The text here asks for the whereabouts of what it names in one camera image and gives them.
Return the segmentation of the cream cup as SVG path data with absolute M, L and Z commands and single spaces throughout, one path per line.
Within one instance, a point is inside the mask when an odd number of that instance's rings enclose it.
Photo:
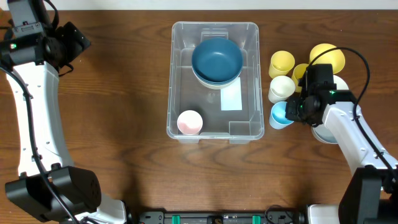
M 294 81 L 287 76 L 278 76 L 271 81 L 268 99 L 271 103 L 278 103 L 285 101 L 294 92 Z

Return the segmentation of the light blue cup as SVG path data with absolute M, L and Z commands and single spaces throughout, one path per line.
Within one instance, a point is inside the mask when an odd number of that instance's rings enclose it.
M 285 127 L 291 125 L 293 121 L 287 119 L 286 109 L 287 102 L 280 101 L 273 105 L 271 108 L 270 116 L 269 116 L 269 124 L 274 129 L 284 129 Z

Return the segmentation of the beige bowl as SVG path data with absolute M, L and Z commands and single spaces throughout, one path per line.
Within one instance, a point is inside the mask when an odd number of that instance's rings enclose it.
M 210 83 L 210 82 L 206 82 L 204 79 L 200 78 L 199 75 L 197 75 L 196 73 L 194 73 L 195 77 L 197 78 L 197 80 L 205 87 L 212 89 L 212 90 L 220 90 L 223 88 L 226 88 L 230 85 L 232 85 L 234 82 L 238 81 L 240 79 L 240 77 L 236 77 L 235 79 L 233 79 L 232 81 L 228 82 L 228 83 L 224 83 L 224 84 L 214 84 L 214 83 Z

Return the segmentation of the dark blue bowl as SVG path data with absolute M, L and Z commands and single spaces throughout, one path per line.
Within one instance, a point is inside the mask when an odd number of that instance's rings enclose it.
M 192 66 L 200 67 L 242 67 L 243 54 L 240 48 L 232 41 L 224 38 L 204 40 L 193 51 Z
M 205 86 L 212 89 L 220 89 L 230 85 L 237 79 L 241 72 L 242 67 L 200 67 L 199 70 L 192 66 L 192 70 L 196 78 Z

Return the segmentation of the dark blue bowl front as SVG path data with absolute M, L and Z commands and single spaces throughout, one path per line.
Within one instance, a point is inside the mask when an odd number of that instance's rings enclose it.
M 205 86 L 212 89 L 220 89 L 230 85 L 237 79 L 241 72 L 242 67 L 200 67 L 199 70 L 192 66 L 192 70 L 196 78 Z

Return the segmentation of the pink cup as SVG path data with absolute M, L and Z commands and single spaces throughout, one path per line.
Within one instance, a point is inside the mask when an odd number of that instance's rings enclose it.
M 203 127 L 203 118 L 196 111 L 186 110 L 178 116 L 177 127 L 184 135 L 196 135 Z

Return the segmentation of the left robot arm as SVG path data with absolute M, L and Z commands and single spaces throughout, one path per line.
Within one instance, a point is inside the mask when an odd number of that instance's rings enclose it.
M 16 104 L 21 155 L 7 198 L 40 222 L 128 223 L 124 202 L 101 192 L 94 172 L 77 168 L 66 147 L 60 70 L 90 46 L 71 23 L 49 18 L 50 1 L 8 0 L 12 16 L 1 42 L 1 70 Z

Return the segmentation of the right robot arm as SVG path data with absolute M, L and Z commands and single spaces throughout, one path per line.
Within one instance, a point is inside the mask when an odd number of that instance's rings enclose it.
M 285 116 L 334 137 L 351 172 L 338 205 L 310 205 L 308 223 L 397 223 L 397 159 L 381 145 L 349 90 L 338 90 L 330 64 L 310 65 L 299 96 L 287 100 Z

